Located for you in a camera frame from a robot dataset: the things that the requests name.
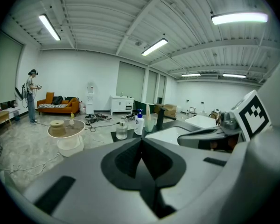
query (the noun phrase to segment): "ceiling beam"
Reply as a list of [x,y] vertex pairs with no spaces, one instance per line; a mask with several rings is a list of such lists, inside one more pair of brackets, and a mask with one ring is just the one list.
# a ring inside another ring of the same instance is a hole
[[263,38],[265,37],[266,28],[267,28],[267,26],[263,29],[263,33],[262,33],[260,42],[259,42],[259,44],[258,44],[258,47],[257,47],[257,50],[256,50],[256,52],[255,52],[254,58],[253,58],[253,60],[251,61],[250,65],[249,65],[249,68],[248,68],[248,70],[247,70],[247,72],[246,72],[246,75],[248,74],[249,70],[251,69],[251,67],[253,66],[254,62],[256,61],[256,58],[257,58],[257,56],[258,56],[258,53],[259,53],[261,44],[262,44],[262,42],[263,42]]
[[[224,40],[224,41],[217,41],[217,42],[209,42],[193,47],[189,47],[183,50],[176,51],[170,55],[171,58],[174,58],[176,56],[180,55],[189,55],[192,52],[197,51],[205,51],[213,48],[224,48],[224,47],[230,47],[230,46],[242,46],[242,47],[259,47],[259,42],[257,39],[234,39],[234,40]],[[269,48],[274,50],[280,50],[280,43],[272,42],[272,41],[262,41],[261,44],[262,48]],[[161,57],[157,60],[154,60],[150,63],[149,66],[154,66],[162,61],[165,61],[169,59],[168,57]]]
[[244,81],[244,80],[229,80],[225,78],[221,78],[218,80],[215,79],[185,79],[185,80],[177,80],[177,82],[217,82],[217,83],[229,83],[229,84],[239,84],[239,85],[248,85],[248,86],[257,86],[261,87],[260,84]]
[[[187,72],[202,72],[202,71],[209,71],[209,70],[217,70],[217,71],[243,71],[246,72],[248,70],[247,66],[237,66],[237,65],[214,65],[214,66],[203,66],[203,67],[194,67],[194,68],[186,68]],[[265,74],[267,69],[265,68],[258,68],[258,67],[251,67],[250,72]],[[174,74],[182,74],[185,73],[183,69],[172,70],[168,72],[170,75]]]
[[141,10],[141,12],[137,15],[135,20],[132,22],[131,26],[129,29],[126,31],[126,34],[124,35],[123,39],[121,40],[117,51],[116,55],[118,55],[125,45],[128,36],[135,30],[135,28],[138,26],[138,24],[142,21],[142,19],[160,2],[161,0],[150,0]]
[[275,68],[277,68],[279,65],[280,65],[280,62],[279,62],[277,65],[273,66],[271,69],[269,69],[269,70],[262,76],[262,78],[260,79],[259,83],[261,83],[264,79],[268,78],[268,77],[272,74],[272,72],[275,70]]
[[[62,45],[51,44],[51,45],[42,45],[40,50],[73,50],[73,48],[70,45],[67,45],[67,44],[62,44]],[[128,61],[133,61],[133,62],[144,65],[144,67],[142,67],[142,68],[148,67],[148,63],[137,61],[135,59],[131,59],[131,58],[128,58],[128,57],[125,57],[125,56],[116,55],[116,54],[114,54],[114,51],[110,50],[110,49],[103,49],[101,47],[94,47],[94,46],[89,46],[89,45],[79,45],[79,50],[92,51],[92,52],[108,54],[108,55],[111,55],[111,56],[121,57],[121,58],[124,58]],[[169,73],[167,73],[163,70],[157,69],[157,68],[152,67],[151,71],[155,71],[155,72],[159,71],[159,72],[161,72],[162,75],[167,75],[167,76],[170,76],[174,79],[177,79],[174,75],[171,75],[171,74],[169,74]]]
[[52,9],[55,13],[57,21],[58,21],[59,25],[61,26],[61,29],[63,30],[67,40],[69,41],[70,46],[74,49],[76,42],[73,37],[73,34],[70,31],[69,24],[67,23],[66,17],[64,15],[61,1],[60,0],[50,0],[50,3],[52,5]]

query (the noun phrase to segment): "tan armchair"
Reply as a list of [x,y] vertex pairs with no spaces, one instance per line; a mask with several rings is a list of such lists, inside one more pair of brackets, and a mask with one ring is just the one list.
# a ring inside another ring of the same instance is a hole
[[154,104],[154,113],[159,113],[160,108],[163,107],[164,105],[162,104]]
[[175,117],[175,115],[176,115],[176,105],[166,104],[166,105],[163,106],[163,108],[167,109],[164,112],[164,115],[170,116],[170,117]]

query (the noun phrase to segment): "black bag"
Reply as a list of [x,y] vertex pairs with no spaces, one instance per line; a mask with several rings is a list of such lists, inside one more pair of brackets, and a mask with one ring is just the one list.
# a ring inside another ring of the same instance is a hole
[[76,98],[77,100],[79,100],[78,97],[64,97],[64,100],[71,100],[71,99],[73,99],[73,98]]
[[53,100],[53,104],[54,104],[54,105],[60,105],[60,104],[61,104],[61,101],[62,101],[62,96],[60,95],[60,96],[58,96],[57,98],[55,98],[55,99]]

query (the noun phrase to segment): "spray bottle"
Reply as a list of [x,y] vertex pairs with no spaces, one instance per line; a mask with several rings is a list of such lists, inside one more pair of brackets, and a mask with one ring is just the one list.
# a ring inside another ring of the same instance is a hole
[[142,110],[138,109],[138,113],[139,114],[135,118],[136,126],[135,126],[135,129],[134,129],[134,132],[137,135],[142,135],[142,130],[143,130],[143,126],[144,126],[144,119],[142,117]]

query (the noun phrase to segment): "person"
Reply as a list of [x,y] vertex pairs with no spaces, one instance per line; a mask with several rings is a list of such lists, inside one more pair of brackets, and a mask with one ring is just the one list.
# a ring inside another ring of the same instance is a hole
[[37,120],[35,119],[35,105],[34,105],[34,90],[38,90],[38,86],[34,86],[33,78],[36,76],[36,70],[32,69],[29,73],[29,78],[27,79],[26,86],[27,86],[27,103],[28,103],[28,113],[30,123],[36,123]]

